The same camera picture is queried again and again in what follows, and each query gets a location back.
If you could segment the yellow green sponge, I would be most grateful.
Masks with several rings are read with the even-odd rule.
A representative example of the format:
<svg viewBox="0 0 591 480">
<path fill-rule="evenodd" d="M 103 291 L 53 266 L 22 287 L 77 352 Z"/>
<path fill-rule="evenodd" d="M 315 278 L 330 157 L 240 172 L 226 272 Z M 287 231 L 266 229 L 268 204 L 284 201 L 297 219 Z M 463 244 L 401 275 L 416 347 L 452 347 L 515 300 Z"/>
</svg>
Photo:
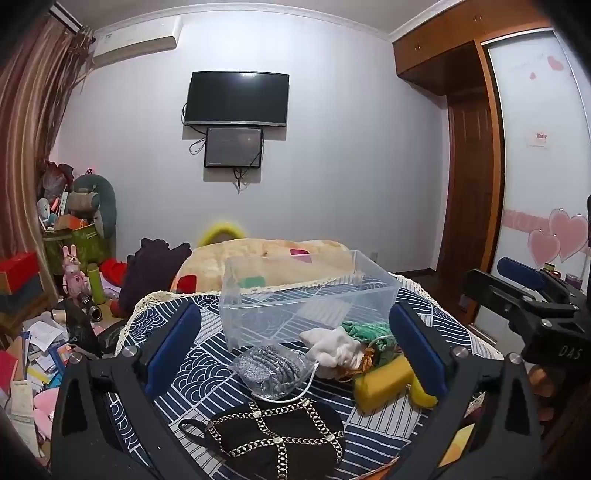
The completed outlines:
<svg viewBox="0 0 591 480">
<path fill-rule="evenodd" d="M 413 405 L 432 409 L 439 400 L 428 394 L 404 355 L 353 380 L 356 406 L 369 414 L 407 392 Z"/>
</svg>

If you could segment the silver scrubbers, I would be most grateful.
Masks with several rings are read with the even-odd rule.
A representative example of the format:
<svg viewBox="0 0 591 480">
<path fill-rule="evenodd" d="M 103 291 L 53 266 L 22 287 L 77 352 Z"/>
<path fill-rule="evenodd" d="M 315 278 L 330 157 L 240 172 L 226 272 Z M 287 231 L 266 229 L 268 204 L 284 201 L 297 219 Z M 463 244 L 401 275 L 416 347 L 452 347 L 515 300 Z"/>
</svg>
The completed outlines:
<svg viewBox="0 0 591 480">
<path fill-rule="evenodd" d="M 318 364 L 308 360 L 303 352 L 274 343 L 251 347 L 230 365 L 253 398 L 273 404 L 303 398 L 317 368 Z"/>
</svg>

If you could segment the white soft cloth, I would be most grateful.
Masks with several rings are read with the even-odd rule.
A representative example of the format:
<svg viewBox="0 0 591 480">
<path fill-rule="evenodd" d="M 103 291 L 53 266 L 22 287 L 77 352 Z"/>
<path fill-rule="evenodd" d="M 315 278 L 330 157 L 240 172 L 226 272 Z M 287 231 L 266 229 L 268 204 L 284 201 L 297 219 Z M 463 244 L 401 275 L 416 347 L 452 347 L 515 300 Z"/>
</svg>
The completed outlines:
<svg viewBox="0 0 591 480">
<path fill-rule="evenodd" d="M 318 379 L 334 380 L 344 377 L 362 365 L 365 347 L 339 326 L 329 330 L 314 328 L 301 332 L 301 343 L 308 348 L 307 358 L 318 364 Z"/>
</svg>

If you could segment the green bottle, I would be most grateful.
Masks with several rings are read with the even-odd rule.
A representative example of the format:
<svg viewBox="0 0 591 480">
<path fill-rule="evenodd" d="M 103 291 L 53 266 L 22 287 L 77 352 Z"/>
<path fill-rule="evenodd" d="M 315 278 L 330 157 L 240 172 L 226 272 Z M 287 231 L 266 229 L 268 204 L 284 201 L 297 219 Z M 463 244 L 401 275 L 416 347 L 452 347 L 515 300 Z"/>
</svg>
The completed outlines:
<svg viewBox="0 0 591 480">
<path fill-rule="evenodd" d="M 89 263 L 87 265 L 87 279 L 93 302 L 97 305 L 104 304 L 106 302 L 106 296 L 102 286 L 100 270 L 96 263 Z"/>
</svg>

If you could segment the dark purple garment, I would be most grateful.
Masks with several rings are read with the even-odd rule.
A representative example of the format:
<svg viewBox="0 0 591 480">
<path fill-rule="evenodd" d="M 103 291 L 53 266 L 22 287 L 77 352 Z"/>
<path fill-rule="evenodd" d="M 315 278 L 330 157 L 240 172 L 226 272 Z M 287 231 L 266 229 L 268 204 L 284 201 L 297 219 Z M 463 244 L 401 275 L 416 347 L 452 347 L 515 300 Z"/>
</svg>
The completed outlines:
<svg viewBox="0 0 591 480">
<path fill-rule="evenodd" d="M 127 257 L 127 268 L 118 298 L 119 306 L 130 314 L 146 295 L 156 291 L 167 291 L 191 253 L 190 244 L 187 242 L 170 248 L 162 239 L 143 238 L 140 248 Z"/>
</svg>

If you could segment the pink rabbit toy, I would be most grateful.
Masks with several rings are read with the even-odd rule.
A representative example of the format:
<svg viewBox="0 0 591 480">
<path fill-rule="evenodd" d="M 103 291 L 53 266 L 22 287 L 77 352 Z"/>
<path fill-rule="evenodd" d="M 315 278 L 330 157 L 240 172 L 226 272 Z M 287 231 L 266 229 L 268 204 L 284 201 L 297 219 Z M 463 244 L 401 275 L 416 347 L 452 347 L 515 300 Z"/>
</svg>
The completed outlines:
<svg viewBox="0 0 591 480">
<path fill-rule="evenodd" d="M 88 295 L 89 285 L 87 278 L 80 267 L 75 245 L 62 247 L 63 253 L 63 290 L 69 298 L 77 299 L 81 294 Z"/>
</svg>

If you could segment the green knitted cloth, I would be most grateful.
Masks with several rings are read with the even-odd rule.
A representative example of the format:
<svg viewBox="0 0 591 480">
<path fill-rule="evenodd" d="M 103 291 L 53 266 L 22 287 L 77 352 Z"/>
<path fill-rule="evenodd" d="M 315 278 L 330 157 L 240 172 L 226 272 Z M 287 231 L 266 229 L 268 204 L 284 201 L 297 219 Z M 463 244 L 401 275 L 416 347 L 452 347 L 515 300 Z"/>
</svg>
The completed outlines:
<svg viewBox="0 0 591 480">
<path fill-rule="evenodd" d="M 401 354 L 398 341 L 386 322 L 361 323 L 344 321 L 341 324 L 349 337 L 374 351 L 374 366 L 383 366 Z"/>
</svg>

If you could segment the blue white patterned tablecloth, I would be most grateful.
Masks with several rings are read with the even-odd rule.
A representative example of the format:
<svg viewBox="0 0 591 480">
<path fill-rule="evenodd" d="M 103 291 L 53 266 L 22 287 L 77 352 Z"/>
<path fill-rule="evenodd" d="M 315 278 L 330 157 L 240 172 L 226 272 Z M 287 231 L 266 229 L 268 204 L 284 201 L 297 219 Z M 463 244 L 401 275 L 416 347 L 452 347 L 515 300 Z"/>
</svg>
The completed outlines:
<svg viewBox="0 0 591 480">
<path fill-rule="evenodd" d="M 388 276 L 337 279 L 325 284 L 260 288 L 242 297 L 242 347 L 228 347 L 222 331 L 217 295 L 156 292 L 122 327 L 117 347 L 141 346 L 157 328 L 188 304 L 197 305 L 201 328 L 192 340 L 169 389 L 155 405 L 170 427 L 185 418 L 204 419 L 242 403 L 273 397 L 273 406 L 323 402 L 344 424 L 346 451 L 332 473 L 335 479 L 373 474 L 415 439 L 429 412 L 414 406 L 402 390 L 385 406 L 363 413 L 353 401 L 349 381 L 323 379 L 307 357 L 301 333 L 314 328 L 374 327 L 387 322 L 381 309 L 390 306 L 388 290 L 409 302 L 424 322 L 452 346 L 483 358 L 501 353 L 445 312 L 418 284 Z"/>
</svg>

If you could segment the green storage box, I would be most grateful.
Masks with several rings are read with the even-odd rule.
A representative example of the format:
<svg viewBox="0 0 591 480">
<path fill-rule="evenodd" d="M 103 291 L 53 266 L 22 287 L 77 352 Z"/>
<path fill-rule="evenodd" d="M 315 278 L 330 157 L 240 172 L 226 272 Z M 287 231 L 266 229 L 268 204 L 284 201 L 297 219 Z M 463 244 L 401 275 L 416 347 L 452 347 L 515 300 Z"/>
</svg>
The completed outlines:
<svg viewBox="0 0 591 480">
<path fill-rule="evenodd" d="M 111 257 L 111 243 L 102 238 L 93 224 L 76 229 L 48 231 L 43 234 L 43 244 L 52 275 L 62 275 L 63 247 L 76 247 L 81 269 L 86 271 L 88 263 L 101 264 Z"/>
</svg>

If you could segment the clear plastic storage bin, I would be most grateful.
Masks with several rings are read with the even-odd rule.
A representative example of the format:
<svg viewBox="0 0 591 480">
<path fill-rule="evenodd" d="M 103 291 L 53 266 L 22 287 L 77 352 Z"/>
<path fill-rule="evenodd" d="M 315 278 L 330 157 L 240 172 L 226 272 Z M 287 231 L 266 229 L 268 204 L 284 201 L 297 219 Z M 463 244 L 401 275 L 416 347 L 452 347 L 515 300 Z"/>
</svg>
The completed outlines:
<svg viewBox="0 0 591 480">
<path fill-rule="evenodd" d="M 344 321 L 386 322 L 401 282 L 358 250 L 353 272 L 325 281 L 263 286 L 224 280 L 219 315 L 229 350 L 296 343 L 301 332 L 335 329 Z"/>
</svg>

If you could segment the white sliding door with hearts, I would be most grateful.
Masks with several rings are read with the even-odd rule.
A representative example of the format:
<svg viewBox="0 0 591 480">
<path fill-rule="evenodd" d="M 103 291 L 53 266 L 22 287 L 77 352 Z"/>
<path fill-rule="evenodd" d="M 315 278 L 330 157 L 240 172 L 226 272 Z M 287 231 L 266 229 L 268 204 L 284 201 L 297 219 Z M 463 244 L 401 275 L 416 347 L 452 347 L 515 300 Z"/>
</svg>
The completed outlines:
<svg viewBox="0 0 591 480">
<path fill-rule="evenodd" d="M 504 197 L 496 259 L 561 275 L 589 273 L 590 76 L 551 29 L 484 43 L 504 138 Z"/>
</svg>

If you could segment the red box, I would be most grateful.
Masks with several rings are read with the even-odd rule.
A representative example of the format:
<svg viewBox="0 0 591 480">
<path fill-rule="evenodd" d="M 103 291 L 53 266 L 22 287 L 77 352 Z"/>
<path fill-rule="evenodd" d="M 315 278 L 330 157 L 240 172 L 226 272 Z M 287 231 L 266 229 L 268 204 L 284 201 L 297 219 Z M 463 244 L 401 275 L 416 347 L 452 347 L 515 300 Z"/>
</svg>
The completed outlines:
<svg viewBox="0 0 591 480">
<path fill-rule="evenodd" d="M 39 263 L 35 252 L 17 253 L 0 261 L 0 292 L 14 295 L 23 285 L 39 273 Z"/>
</svg>

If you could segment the beige patterned blanket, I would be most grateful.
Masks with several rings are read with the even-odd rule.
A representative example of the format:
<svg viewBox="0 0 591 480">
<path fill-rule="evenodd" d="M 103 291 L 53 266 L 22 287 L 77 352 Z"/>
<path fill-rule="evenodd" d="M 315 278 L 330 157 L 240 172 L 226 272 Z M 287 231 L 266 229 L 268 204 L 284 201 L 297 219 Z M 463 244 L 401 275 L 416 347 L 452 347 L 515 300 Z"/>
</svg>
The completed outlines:
<svg viewBox="0 0 591 480">
<path fill-rule="evenodd" d="M 266 287 L 325 281 L 351 274 L 353 263 L 355 252 L 332 240 L 235 239 L 194 249 L 170 289 L 219 292 L 223 281 L 231 278 L 254 278 Z"/>
</svg>

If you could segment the yellow hoop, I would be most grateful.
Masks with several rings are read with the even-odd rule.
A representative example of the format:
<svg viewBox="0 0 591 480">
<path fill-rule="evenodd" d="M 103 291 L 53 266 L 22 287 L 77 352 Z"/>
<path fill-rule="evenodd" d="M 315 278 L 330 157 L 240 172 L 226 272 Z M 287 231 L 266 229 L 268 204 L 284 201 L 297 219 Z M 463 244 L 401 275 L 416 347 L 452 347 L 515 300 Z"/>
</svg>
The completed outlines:
<svg viewBox="0 0 591 480">
<path fill-rule="evenodd" d="M 218 221 L 205 230 L 197 242 L 198 247 L 204 247 L 229 240 L 245 238 L 245 232 L 235 223 Z"/>
</svg>

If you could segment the grey green plush toy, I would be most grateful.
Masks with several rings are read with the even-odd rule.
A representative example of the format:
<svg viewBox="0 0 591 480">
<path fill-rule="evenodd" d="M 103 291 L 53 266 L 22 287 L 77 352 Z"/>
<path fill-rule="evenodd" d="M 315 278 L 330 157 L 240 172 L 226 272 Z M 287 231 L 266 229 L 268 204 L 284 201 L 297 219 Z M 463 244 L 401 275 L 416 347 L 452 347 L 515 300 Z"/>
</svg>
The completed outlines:
<svg viewBox="0 0 591 480">
<path fill-rule="evenodd" d="M 115 234 L 115 192 L 106 178 L 97 174 L 77 177 L 72 183 L 66 209 L 72 215 L 91 220 L 101 238 L 110 239 Z"/>
</svg>

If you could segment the wooden wardrobe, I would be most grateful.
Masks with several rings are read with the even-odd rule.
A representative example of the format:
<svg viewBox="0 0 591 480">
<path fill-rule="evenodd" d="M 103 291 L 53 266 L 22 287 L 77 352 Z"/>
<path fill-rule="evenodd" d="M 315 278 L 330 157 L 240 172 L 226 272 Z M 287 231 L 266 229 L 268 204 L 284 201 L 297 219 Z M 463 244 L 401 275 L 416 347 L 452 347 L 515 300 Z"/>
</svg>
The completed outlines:
<svg viewBox="0 0 591 480">
<path fill-rule="evenodd" d="M 531 1 L 438 1 L 391 35 L 398 76 L 447 102 L 445 222 L 427 289 L 465 325 L 479 307 L 462 281 L 474 268 L 490 271 L 503 210 L 502 114 L 484 43 L 549 24 Z"/>
</svg>

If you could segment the striped brown curtain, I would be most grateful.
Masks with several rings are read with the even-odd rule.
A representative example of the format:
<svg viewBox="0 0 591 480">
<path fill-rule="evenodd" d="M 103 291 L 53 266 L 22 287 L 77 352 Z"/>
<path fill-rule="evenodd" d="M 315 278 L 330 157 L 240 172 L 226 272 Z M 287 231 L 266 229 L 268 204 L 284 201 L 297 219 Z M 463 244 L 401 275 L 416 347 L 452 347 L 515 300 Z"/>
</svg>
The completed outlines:
<svg viewBox="0 0 591 480">
<path fill-rule="evenodd" d="M 37 212 L 39 181 L 88 58 L 91 31 L 74 34 L 50 14 L 28 28 L 1 67 L 1 256 L 37 255 L 44 292 L 57 290 Z"/>
</svg>

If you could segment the white air conditioner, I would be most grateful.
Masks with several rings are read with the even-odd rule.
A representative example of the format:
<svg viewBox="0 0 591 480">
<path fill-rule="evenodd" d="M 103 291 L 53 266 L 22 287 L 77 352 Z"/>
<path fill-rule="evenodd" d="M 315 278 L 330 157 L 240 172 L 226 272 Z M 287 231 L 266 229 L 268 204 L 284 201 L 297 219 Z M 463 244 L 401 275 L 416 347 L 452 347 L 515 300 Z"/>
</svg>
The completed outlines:
<svg viewBox="0 0 591 480">
<path fill-rule="evenodd" d="M 101 68 L 131 58 L 174 50 L 183 26 L 180 16 L 126 26 L 103 35 L 94 49 L 92 65 Z"/>
</svg>

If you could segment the small wall monitor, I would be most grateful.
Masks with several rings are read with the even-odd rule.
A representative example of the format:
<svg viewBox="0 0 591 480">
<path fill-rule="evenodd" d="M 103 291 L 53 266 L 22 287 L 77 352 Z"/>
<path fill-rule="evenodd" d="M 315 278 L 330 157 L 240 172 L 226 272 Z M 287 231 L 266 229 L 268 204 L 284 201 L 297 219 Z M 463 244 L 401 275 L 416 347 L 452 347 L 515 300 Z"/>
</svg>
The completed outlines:
<svg viewBox="0 0 591 480">
<path fill-rule="evenodd" d="M 262 128 L 216 126 L 206 130 L 205 168 L 257 169 L 262 152 Z"/>
</svg>

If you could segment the large wall television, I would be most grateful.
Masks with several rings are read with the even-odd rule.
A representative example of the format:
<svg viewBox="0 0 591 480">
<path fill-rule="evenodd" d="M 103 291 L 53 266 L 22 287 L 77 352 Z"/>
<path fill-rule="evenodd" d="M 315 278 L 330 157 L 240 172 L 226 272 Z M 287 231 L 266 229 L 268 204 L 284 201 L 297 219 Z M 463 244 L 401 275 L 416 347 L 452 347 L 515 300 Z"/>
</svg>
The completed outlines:
<svg viewBox="0 0 591 480">
<path fill-rule="evenodd" d="M 289 74 L 195 71 L 188 86 L 183 123 L 284 127 L 288 95 Z"/>
</svg>

